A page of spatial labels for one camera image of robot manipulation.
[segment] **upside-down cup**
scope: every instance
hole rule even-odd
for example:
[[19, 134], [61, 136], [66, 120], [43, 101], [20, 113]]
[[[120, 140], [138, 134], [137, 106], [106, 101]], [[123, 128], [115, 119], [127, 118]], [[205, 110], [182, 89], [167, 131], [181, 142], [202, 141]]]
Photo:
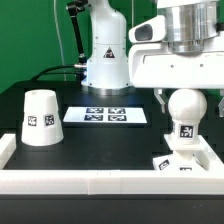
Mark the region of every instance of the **upside-down cup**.
[[44, 89], [26, 92], [22, 142], [32, 146], [47, 146], [62, 139], [55, 92]]

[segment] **black table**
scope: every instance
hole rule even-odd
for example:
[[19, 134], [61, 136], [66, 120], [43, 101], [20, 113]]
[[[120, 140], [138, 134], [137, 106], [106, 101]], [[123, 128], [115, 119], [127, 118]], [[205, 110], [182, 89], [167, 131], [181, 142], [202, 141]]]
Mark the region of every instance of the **black table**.
[[[21, 142], [24, 95], [56, 92], [61, 121], [69, 106], [141, 107], [147, 124], [62, 123], [62, 142], [31, 147]], [[208, 110], [199, 133], [224, 161], [224, 119], [219, 99], [203, 91]], [[0, 134], [16, 133], [7, 170], [151, 170], [152, 158], [169, 154], [163, 135], [172, 131], [151, 89], [122, 96], [81, 91], [75, 82], [24, 81], [0, 95]], [[224, 223], [220, 195], [0, 195], [0, 223]]]

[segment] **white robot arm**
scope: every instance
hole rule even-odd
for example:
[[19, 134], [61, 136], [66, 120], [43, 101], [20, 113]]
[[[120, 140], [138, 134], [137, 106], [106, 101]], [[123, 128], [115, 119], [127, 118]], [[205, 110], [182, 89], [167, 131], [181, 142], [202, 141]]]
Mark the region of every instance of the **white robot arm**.
[[101, 95], [119, 95], [129, 90], [126, 56], [126, 20], [112, 9], [108, 0], [76, 0], [78, 9], [86, 7], [92, 21], [92, 56], [87, 60], [84, 90]]
[[158, 0], [157, 8], [157, 17], [129, 32], [135, 44], [129, 53], [133, 85], [154, 88], [162, 106], [162, 89], [179, 89], [169, 100], [173, 131], [164, 136], [173, 154], [154, 158], [154, 168], [209, 170], [212, 166], [204, 166], [201, 158], [212, 164], [209, 153], [218, 157], [198, 136], [207, 102], [196, 89], [224, 89], [224, 25], [218, 23], [219, 1]]

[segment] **cable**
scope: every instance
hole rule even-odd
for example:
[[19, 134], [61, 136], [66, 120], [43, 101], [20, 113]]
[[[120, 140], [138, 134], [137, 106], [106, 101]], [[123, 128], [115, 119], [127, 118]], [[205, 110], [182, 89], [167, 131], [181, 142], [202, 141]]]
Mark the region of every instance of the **cable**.
[[71, 17], [71, 21], [72, 21], [72, 25], [73, 25], [73, 29], [74, 29], [74, 33], [75, 33], [75, 38], [76, 38], [76, 43], [77, 43], [77, 48], [78, 48], [78, 53], [79, 53], [79, 63], [85, 64], [87, 62], [87, 58], [84, 53], [82, 38], [81, 38], [80, 30], [79, 30], [79, 23], [78, 23], [78, 19], [77, 19], [77, 14], [79, 12], [84, 11], [85, 7], [83, 9], [79, 9], [79, 8], [77, 8], [76, 3], [74, 3], [74, 2], [68, 3], [67, 11]]
[[75, 71], [77, 71], [75, 68], [74, 68], [74, 65], [60, 65], [60, 66], [55, 66], [55, 67], [51, 67], [51, 68], [47, 68], [43, 71], [41, 71], [39, 74], [35, 75], [33, 78], [31, 78], [31, 80], [37, 80], [38, 78], [40, 78], [42, 75], [45, 75], [45, 74], [51, 74], [51, 73], [48, 73], [48, 72], [51, 72], [51, 71], [55, 71], [55, 70], [59, 70], [59, 69], [65, 69], [65, 68], [73, 68]]
[[58, 37], [58, 42], [60, 47], [62, 65], [65, 65], [64, 49], [62, 45], [61, 33], [59, 29], [59, 24], [58, 24], [57, 0], [54, 0], [54, 22], [55, 22], [55, 27], [56, 27], [56, 32], [57, 32], [57, 37]]
[[77, 72], [46, 72], [46, 73], [42, 73], [42, 75], [62, 75], [62, 74], [71, 74], [71, 75], [76, 75], [79, 74], [78, 71]]

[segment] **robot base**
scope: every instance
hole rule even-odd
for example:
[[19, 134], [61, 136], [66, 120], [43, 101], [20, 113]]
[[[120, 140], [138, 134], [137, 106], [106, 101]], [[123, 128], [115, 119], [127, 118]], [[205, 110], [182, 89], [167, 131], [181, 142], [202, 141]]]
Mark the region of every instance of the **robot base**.
[[97, 95], [118, 96], [118, 95], [124, 95], [126, 93], [132, 93], [134, 92], [135, 88], [133, 86], [127, 86], [121, 89], [103, 89], [103, 88], [94, 88], [91, 86], [82, 85], [82, 90], [85, 92], [89, 92], [89, 93], [93, 93]]
[[[164, 136], [174, 154], [153, 159], [157, 171], [219, 171], [223, 170], [223, 163], [202, 136], [198, 136], [198, 143], [192, 145], [178, 144], [171, 135]], [[178, 160], [177, 151], [190, 150], [193, 156], [190, 160]]]

